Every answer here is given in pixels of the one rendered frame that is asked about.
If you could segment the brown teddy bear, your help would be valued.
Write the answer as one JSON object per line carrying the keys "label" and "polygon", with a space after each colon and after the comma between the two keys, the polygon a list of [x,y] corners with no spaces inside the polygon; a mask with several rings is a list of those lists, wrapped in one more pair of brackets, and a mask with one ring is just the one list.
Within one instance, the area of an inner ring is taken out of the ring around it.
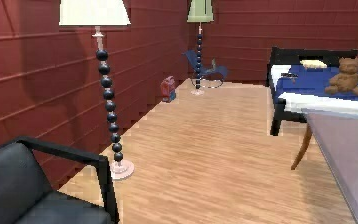
{"label": "brown teddy bear", "polygon": [[358,96],[358,57],[339,59],[339,73],[329,80],[325,92],[330,95],[351,92]]}

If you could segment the black bed with blue blanket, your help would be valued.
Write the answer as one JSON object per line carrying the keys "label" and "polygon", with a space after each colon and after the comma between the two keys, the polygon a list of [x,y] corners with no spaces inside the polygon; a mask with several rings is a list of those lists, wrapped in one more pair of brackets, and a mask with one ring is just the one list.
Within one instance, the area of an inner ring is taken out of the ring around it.
{"label": "black bed with blue blanket", "polygon": [[[358,96],[353,93],[328,95],[324,89],[339,72],[340,58],[355,58],[357,49],[317,50],[285,49],[274,46],[267,64],[266,86],[271,90],[274,114],[270,134],[277,136],[282,121],[305,123],[303,109],[358,114]],[[306,69],[301,60],[320,60],[324,69]],[[298,74],[298,78],[281,77],[281,73]]]}

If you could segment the red and blue backpack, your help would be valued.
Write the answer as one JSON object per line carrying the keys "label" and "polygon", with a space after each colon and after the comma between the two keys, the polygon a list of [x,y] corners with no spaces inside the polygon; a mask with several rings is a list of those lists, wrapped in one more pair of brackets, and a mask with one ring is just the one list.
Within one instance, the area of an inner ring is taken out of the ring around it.
{"label": "red and blue backpack", "polygon": [[171,102],[176,98],[176,92],[175,92],[175,80],[173,76],[169,76],[165,78],[161,85],[161,93],[162,93],[162,101],[163,102]]}

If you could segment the white shade beaded floor lamp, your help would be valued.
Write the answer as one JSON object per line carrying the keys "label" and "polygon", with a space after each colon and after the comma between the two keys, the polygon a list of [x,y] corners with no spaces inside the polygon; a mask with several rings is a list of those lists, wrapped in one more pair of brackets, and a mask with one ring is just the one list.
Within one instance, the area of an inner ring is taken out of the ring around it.
{"label": "white shade beaded floor lamp", "polygon": [[115,93],[112,88],[112,79],[109,77],[110,66],[107,63],[109,53],[104,48],[103,26],[128,26],[131,24],[123,0],[60,0],[59,25],[94,27],[93,37],[97,42],[96,58],[99,61],[98,72],[101,74],[100,84],[103,87],[103,98],[107,111],[107,122],[111,133],[112,151],[114,161],[110,165],[113,180],[122,180],[130,177],[134,164],[123,158],[120,127],[116,123]]}

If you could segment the grey table with wooden legs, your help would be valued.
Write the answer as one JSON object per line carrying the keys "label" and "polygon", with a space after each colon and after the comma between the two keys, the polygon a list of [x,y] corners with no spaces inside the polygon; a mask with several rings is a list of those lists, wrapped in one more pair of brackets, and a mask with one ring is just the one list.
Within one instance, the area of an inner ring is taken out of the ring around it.
{"label": "grey table with wooden legs", "polygon": [[296,169],[314,137],[358,224],[358,114],[313,109],[303,113],[307,129],[291,169]]}

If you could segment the green shade beaded floor lamp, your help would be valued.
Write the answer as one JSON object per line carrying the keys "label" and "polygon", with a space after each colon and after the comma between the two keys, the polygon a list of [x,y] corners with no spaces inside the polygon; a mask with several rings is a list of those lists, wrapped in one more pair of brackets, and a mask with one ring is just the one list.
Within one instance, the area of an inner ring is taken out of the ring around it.
{"label": "green shade beaded floor lamp", "polygon": [[188,23],[198,24],[197,34],[197,64],[196,64],[196,79],[195,89],[191,91],[193,95],[199,96],[204,93],[201,90],[201,65],[202,65],[202,43],[203,43],[203,29],[202,24],[213,21],[212,1],[211,0],[191,0],[189,12],[187,16]]}

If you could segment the blue lounge chair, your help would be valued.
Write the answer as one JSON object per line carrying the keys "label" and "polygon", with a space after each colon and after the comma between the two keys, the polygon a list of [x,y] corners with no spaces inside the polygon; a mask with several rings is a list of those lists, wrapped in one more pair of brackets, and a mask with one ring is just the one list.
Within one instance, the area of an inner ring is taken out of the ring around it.
{"label": "blue lounge chair", "polygon": [[220,75],[220,78],[214,79],[214,82],[218,82],[217,87],[220,87],[224,83],[228,75],[228,69],[225,66],[216,65],[215,60],[212,60],[212,67],[205,68],[198,62],[198,56],[194,50],[188,50],[184,52],[184,55],[194,71],[194,86],[199,85],[200,87],[204,87],[201,82],[213,74]]}

